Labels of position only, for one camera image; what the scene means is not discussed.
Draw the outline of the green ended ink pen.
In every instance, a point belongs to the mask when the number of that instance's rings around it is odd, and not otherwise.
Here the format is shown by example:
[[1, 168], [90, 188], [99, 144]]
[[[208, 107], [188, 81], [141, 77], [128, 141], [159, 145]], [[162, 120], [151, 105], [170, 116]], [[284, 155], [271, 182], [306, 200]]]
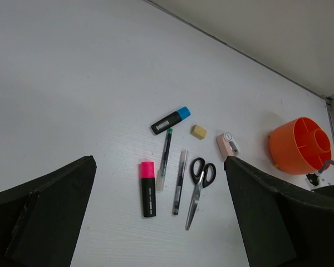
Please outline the green ended ink pen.
[[167, 130], [166, 133], [166, 139], [165, 139], [165, 145], [163, 150], [163, 156], [161, 159], [161, 167], [160, 167], [160, 176], [156, 182], [156, 190], [157, 192], [162, 192], [164, 188], [164, 182], [166, 177], [166, 168], [168, 164], [168, 157], [169, 157], [169, 151], [170, 151], [170, 144], [171, 144], [171, 138], [172, 138], [173, 129], [170, 128]]

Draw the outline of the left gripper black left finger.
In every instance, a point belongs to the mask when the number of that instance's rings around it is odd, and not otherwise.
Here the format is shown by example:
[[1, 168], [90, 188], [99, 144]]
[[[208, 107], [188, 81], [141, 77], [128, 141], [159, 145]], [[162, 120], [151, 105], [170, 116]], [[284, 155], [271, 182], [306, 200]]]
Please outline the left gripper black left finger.
[[0, 266], [70, 266], [96, 169], [84, 156], [0, 192]]

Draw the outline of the black gel pen clear cap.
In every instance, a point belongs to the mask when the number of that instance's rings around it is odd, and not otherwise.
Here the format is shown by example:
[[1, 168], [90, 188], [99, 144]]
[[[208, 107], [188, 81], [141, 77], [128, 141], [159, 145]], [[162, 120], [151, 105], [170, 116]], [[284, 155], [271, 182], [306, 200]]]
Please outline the black gel pen clear cap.
[[175, 195], [174, 195], [174, 201], [173, 201], [173, 210], [172, 210], [173, 216], [177, 216], [179, 214], [181, 191], [183, 187], [186, 166], [188, 164], [188, 155], [189, 155], [188, 150], [181, 151], [179, 169], [178, 169], [178, 177], [176, 180], [176, 188], [175, 188]]

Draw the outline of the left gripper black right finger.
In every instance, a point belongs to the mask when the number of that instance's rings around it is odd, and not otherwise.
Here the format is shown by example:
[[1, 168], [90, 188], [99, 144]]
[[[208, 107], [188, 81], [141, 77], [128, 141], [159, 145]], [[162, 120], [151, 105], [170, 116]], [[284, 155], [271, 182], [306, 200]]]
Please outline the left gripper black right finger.
[[334, 266], [334, 185], [309, 191], [234, 156], [224, 169], [250, 266]]

